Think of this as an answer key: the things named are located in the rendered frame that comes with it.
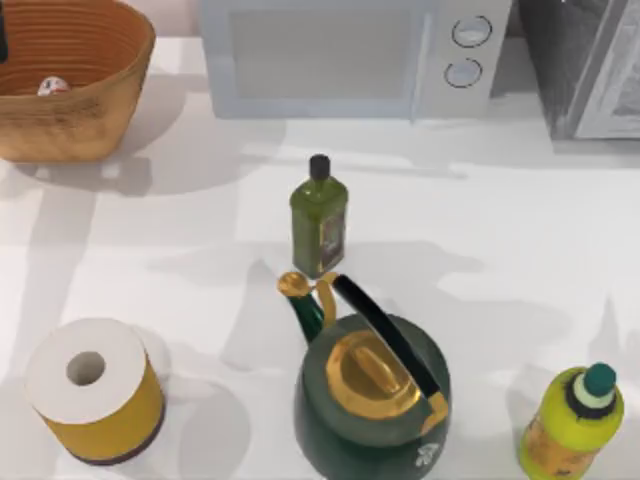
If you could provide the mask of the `green bottle with black cap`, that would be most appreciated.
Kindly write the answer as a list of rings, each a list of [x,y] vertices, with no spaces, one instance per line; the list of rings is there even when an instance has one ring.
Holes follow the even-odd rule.
[[[331,175],[325,154],[309,159],[309,177],[290,196],[294,266],[311,279],[334,268],[344,257],[346,186]]]

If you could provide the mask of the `pale microwave door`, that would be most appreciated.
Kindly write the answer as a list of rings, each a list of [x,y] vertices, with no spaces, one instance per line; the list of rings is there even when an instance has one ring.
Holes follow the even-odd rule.
[[[225,119],[410,118],[426,0],[199,0]]]

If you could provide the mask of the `dark green and gold kettle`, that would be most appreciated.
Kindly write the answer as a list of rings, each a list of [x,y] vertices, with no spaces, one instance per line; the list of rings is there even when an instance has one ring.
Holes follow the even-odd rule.
[[[306,459],[325,480],[424,480],[451,423],[438,344],[344,274],[287,272],[278,289],[307,342],[294,399]]]

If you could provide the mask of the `pale microwave oven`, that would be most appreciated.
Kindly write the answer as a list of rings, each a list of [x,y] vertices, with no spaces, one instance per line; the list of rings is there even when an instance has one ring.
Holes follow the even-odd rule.
[[[425,28],[419,56],[415,111],[411,121],[422,119],[474,118],[489,101],[512,0],[426,0],[430,21]],[[458,20],[482,15],[493,26],[489,40],[476,48],[461,48],[452,40]],[[482,78],[472,87],[455,89],[443,78],[449,63],[465,58],[483,67]]]

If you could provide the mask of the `round microwave knob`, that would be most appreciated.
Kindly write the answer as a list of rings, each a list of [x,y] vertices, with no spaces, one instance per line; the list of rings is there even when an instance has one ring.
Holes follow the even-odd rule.
[[[444,70],[443,78],[452,88],[467,89],[474,86],[482,75],[482,65],[475,59],[465,58],[449,63]]]
[[[452,40],[461,48],[476,48],[486,43],[493,33],[488,18],[477,15],[458,20],[452,28]]]

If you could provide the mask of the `woven orange basket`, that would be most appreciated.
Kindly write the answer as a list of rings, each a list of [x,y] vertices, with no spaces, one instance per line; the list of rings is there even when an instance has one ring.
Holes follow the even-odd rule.
[[[0,158],[92,162],[120,144],[136,110],[156,33],[122,0],[4,0]],[[49,76],[68,92],[38,96]]]

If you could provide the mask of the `paper roll with yellow wrap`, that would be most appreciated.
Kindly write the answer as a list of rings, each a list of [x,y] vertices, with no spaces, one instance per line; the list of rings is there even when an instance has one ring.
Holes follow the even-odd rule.
[[[91,465],[137,456],[165,418],[143,341],[115,319],[79,319],[52,331],[28,362],[25,393],[64,448]]]

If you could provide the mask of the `grey cabinet with dark inside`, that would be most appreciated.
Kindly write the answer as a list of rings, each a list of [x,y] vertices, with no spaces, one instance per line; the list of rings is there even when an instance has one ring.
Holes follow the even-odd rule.
[[[520,0],[550,133],[640,139],[640,0]]]

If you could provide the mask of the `small white and red ball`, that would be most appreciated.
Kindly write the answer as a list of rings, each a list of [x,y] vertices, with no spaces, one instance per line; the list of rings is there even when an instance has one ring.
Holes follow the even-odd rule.
[[[37,90],[37,95],[49,96],[68,92],[69,90],[70,86],[64,79],[57,76],[49,76],[40,83]]]

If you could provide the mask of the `yellow-green bottle with teal cap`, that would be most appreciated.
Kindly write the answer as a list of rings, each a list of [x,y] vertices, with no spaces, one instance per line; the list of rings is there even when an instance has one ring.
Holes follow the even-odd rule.
[[[582,480],[623,417],[624,400],[610,365],[564,370],[548,385],[522,434],[520,466],[529,480]]]

